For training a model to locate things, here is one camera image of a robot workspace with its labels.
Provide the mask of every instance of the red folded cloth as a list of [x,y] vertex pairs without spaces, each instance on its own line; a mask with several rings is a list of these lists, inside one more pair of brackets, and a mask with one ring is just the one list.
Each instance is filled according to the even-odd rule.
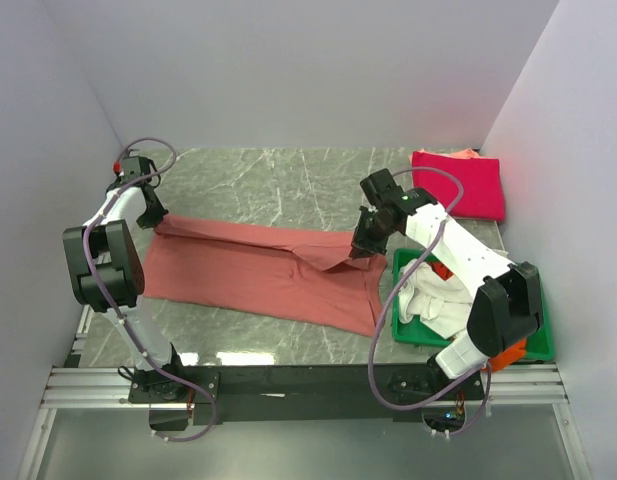
[[348,258],[350,232],[172,214],[155,232],[143,265],[147,297],[374,333],[386,259]]
[[[506,217],[504,192],[499,179],[499,159],[482,158],[472,150],[456,154],[460,158],[426,152],[412,154],[413,167],[435,167],[457,177],[464,196],[450,212],[456,217],[502,222]],[[446,177],[429,171],[414,171],[413,183],[428,190],[442,205],[457,195],[457,187]]]

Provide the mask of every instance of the marble tabletop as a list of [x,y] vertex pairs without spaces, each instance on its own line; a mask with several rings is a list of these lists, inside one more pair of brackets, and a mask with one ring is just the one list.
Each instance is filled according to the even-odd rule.
[[[172,213],[284,228],[352,231],[365,203],[359,181],[387,167],[407,167],[413,148],[191,149],[181,152],[157,190]],[[144,152],[157,164],[165,151]],[[412,187],[409,175],[398,180]],[[503,249],[497,224],[460,223],[487,246]],[[140,257],[151,230],[133,227]],[[392,287],[393,253],[416,244],[395,234],[380,283],[385,299]],[[370,339],[332,327],[246,312],[147,299],[156,323],[186,365],[366,363]],[[425,361],[434,348],[395,343],[387,322],[378,362]],[[90,322],[81,367],[131,365],[128,348],[100,315]]]

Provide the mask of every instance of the white cloth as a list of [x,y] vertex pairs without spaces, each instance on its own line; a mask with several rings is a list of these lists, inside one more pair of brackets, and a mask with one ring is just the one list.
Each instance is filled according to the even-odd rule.
[[[415,262],[400,270],[403,275]],[[399,321],[409,323],[413,315],[443,338],[457,334],[468,323],[472,298],[463,283],[452,276],[443,280],[427,263],[422,263],[399,290]]]

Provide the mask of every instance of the green basket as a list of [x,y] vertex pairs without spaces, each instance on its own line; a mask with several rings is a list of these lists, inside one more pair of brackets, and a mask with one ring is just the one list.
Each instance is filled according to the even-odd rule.
[[[423,250],[409,250],[400,248],[395,251],[393,262],[393,281],[397,284],[399,270],[406,266],[414,258],[419,258]],[[428,256],[430,261],[438,261],[434,255]],[[448,340],[437,335],[426,325],[419,321],[419,315],[413,316],[412,322],[401,323],[399,321],[399,298],[395,298],[392,306],[392,335],[397,342],[413,343],[416,345],[429,345],[433,347],[445,347],[450,344]],[[555,357],[555,347],[552,342],[550,330],[550,317],[544,302],[544,326],[528,337],[526,343],[526,360],[539,360],[550,362]]]

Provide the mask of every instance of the white wall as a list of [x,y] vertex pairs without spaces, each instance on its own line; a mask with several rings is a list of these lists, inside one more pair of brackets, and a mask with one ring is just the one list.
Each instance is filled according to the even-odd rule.
[[485,145],[540,267],[595,478],[617,479],[617,0],[562,0]]
[[479,147],[557,0],[44,0],[123,141]]
[[0,480],[79,319],[61,232],[103,199],[119,148],[44,6],[0,0]]

